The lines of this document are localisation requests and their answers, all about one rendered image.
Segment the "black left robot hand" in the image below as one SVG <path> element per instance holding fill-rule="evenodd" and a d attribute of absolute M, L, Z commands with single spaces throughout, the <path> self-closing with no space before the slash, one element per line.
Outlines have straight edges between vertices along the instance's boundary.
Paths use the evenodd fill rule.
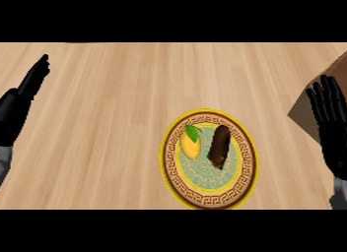
<path fill-rule="evenodd" d="M 32 67 L 21 85 L 0 97 L 0 146 L 14 145 L 20 136 L 32 103 L 49 73 L 48 55 L 45 54 Z"/>

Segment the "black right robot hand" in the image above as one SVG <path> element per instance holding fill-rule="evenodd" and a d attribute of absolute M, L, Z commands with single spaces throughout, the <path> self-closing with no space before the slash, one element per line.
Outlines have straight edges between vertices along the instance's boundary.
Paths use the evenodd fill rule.
<path fill-rule="evenodd" d="M 336 79 L 322 75 L 305 93 L 317 123 L 325 163 L 334 176 L 347 180 L 347 100 Z"/>

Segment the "yellow-rimmed patterned plate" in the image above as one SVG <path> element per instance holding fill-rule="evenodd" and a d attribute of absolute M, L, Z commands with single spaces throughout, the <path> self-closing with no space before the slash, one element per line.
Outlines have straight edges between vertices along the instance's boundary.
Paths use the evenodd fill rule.
<path fill-rule="evenodd" d="M 222 111 L 202 108 L 172 122 L 159 149 L 166 186 L 190 209 L 234 209 L 255 188 L 258 155 L 252 138 Z"/>

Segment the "yellow lemon with green leaf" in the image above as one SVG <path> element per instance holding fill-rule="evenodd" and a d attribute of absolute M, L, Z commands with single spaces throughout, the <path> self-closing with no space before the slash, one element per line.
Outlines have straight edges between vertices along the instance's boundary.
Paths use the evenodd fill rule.
<path fill-rule="evenodd" d="M 183 153 L 190 159 L 196 159 L 202 152 L 202 133 L 203 131 L 194 125 L 185 125 L 181 134 L 180 145 Z"/>

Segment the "dark brown elongated food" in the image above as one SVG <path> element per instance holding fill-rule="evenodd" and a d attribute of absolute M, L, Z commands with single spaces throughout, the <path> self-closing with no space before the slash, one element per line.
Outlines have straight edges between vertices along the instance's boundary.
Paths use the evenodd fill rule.
<path fill-rule="evenodd" d="M 215 168 L 222 169 L 230 145 L 230 131 L 224 125 L 215 129 L 212 146 L 208 154 L 208 159 Z"/>

